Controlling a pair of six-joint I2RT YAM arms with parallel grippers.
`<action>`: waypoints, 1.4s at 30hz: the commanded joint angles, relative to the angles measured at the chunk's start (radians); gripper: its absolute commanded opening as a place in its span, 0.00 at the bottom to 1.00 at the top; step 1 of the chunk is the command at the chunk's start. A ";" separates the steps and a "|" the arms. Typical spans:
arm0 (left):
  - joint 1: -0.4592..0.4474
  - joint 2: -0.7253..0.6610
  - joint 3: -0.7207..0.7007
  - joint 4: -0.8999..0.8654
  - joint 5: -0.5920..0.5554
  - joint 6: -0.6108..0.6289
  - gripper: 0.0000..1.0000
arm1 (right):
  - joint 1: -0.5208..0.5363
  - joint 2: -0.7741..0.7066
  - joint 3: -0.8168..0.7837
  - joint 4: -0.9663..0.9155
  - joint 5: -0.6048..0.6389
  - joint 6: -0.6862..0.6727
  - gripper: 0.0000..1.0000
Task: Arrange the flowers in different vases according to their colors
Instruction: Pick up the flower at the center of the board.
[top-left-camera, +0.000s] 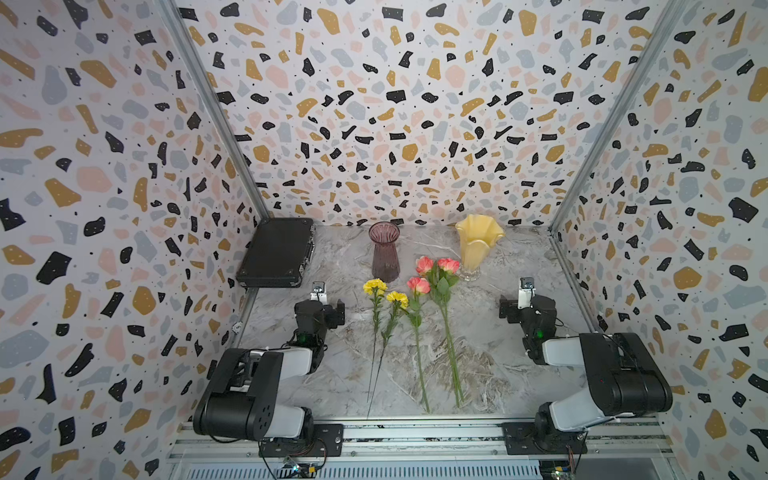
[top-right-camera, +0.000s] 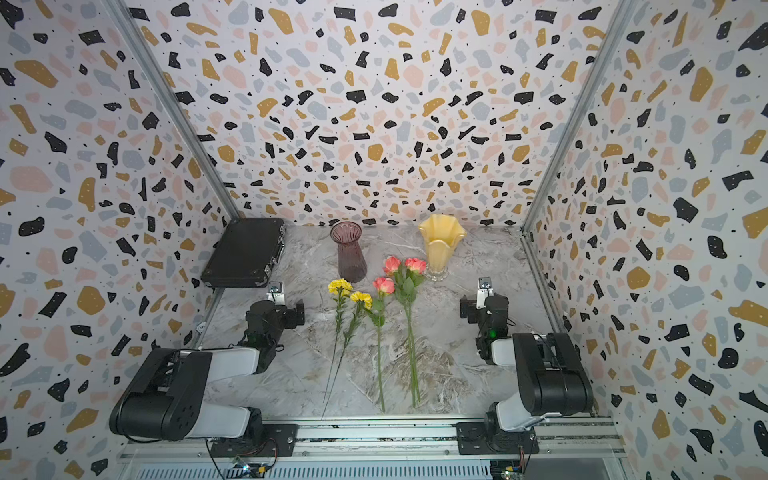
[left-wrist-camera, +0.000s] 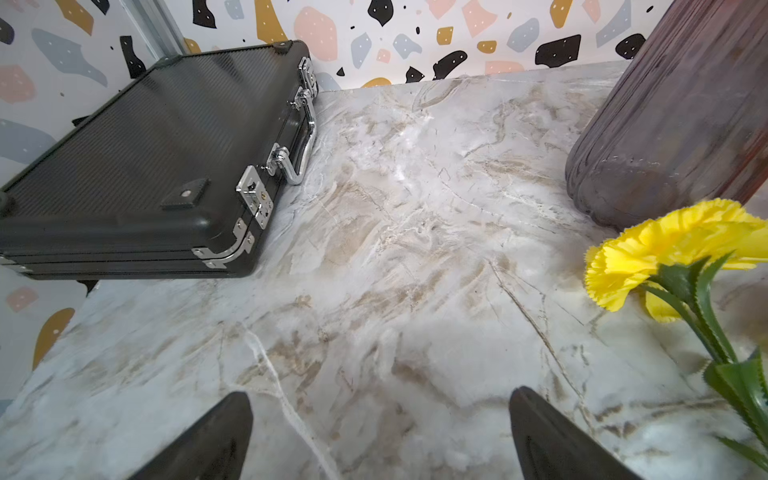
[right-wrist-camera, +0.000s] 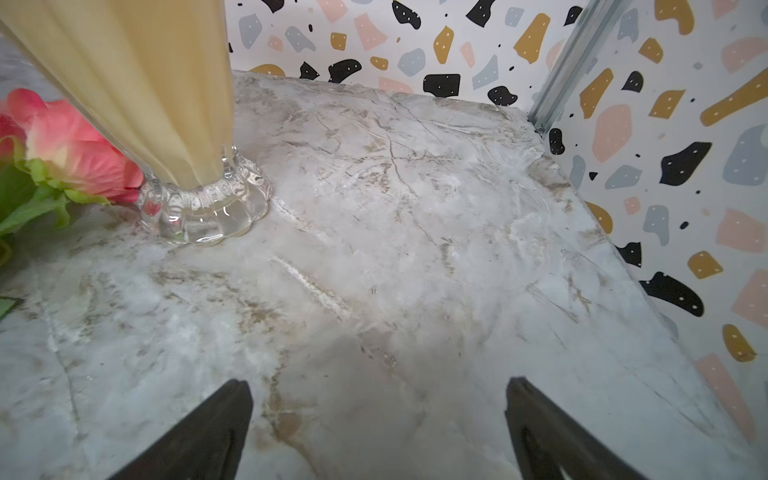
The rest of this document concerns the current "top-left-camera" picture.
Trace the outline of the yellow carnation stem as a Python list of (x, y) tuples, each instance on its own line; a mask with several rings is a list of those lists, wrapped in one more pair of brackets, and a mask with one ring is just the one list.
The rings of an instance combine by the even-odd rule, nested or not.
[(387, 284), (380, 278), (374, 278), (367, 281), (363, 285), (363, 291), (370, 297), (372, 302), (372, 323), (373, 323), (373, 340), (372, 340), (372, 355), (371, 355), (371, 367), (374, 367), (375, 354), (377, 349), (377, 338), (379, 335), (381, 325), (381, 303), (385, 297), (385, 293), (388, 290)]
[(409, 303), (409, 300), (405, 294), (396, 292), (396, 291), (389, 293), (386, 296), (386, 300), (389, 304), (389, 311), (388, 311), (387, 320), (380, 332), (381, 348), (378, 354), (378, 363), (376, 365), (375, 374), (373, 376), (374, 380), (373, 380), (373, 385), (372, 385), (372, 390), (371, 390), (371, 395), (368, 403), (368, 410), (367, 410), (366, 416), (370, 415), (373, 407), (373, 400), (376, 395), (376, 390), (379, 382), (380, 372), (382, 370), (382, 366), (384, 363), (384, 355), (386, 353), (386, 349), (393, 336), (394, 330), (400, 321), (400, 317), (406, 312), (408, 303)]

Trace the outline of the double pink rose stem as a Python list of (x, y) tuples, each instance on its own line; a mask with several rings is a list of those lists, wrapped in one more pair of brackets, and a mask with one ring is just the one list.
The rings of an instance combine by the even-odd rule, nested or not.
[(460, 262), (452, 258), (433, 260), (427, 256), (422, 256), (416, 261), (416, 272), (430, 285), (430, 298), (437, 305), (443, 319), (456, 407), (461, 407), (465, 398), (458, 369), (454, 336), (451, 331), (449, 304), (452, 298), (452, 288), (460, 280), (458, 275), (459, 269)]

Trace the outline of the single pink rose stem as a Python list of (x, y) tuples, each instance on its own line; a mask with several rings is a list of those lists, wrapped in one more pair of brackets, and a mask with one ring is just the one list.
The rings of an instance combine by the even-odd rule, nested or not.
[(424, 378), (424, 369), (421, 356), (421, 335), (420, 329), (423, 322), (421, 314), (422, 302), (421, 298), (430, 292), (431, 286), (429, 282), (423, 277), (411, 277), (406, 284), (410, 291), (410, 297), (408, 305), (405, 307), (406, 315), (410, 321), (414, 332), (415, 348), (416, 348), (416, 362), (418, 369), (418, 380), (421, 390), (421, 402), (427, 413), (431, 412), (431, 407), (428, 399), (426, 382)]

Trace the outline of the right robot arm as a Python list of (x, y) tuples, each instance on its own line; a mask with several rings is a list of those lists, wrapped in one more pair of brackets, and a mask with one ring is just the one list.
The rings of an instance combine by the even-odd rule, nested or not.
[(556, 302), (521, 290), (500, 299), (499, 317), (517, 324), (529, 359), (537, 365), (580, 367), (586, 386), (539, 407), (532, 441), (548, 450), (577, 440), (589, 428), (618, 417), (643, 417), (671, 409), (673, 392), (635, 333), (557, 335)]

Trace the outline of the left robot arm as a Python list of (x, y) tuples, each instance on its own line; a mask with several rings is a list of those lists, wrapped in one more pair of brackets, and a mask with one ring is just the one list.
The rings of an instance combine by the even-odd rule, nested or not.
[(193, 414), (196, 434), (221, 441), (310, 441), (311, 410), (280, 405), (279, 387), (318, 369), (327, 350), (327, 333), (345, 324), (345, 304), (303, 300), (295, 304), (294, 315), (297, 328), (283, 346), (224, 352)]

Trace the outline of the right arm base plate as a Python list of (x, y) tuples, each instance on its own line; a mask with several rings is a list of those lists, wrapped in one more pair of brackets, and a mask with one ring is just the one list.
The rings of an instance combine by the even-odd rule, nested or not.
[(532, 422), (506, 422), (501, 425), (502, 439), (508, 455), (552, 454), (587, 452), (583, 432), (553, 430), (541, 433)]

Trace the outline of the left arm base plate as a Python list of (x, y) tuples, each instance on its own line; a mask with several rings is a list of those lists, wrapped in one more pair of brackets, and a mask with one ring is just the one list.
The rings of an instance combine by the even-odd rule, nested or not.
[(342, 423), (320, 423), (302, 430), (298, 438), (266, 439), (261, 454), (266, 458), (339, 457), (344, 440)]

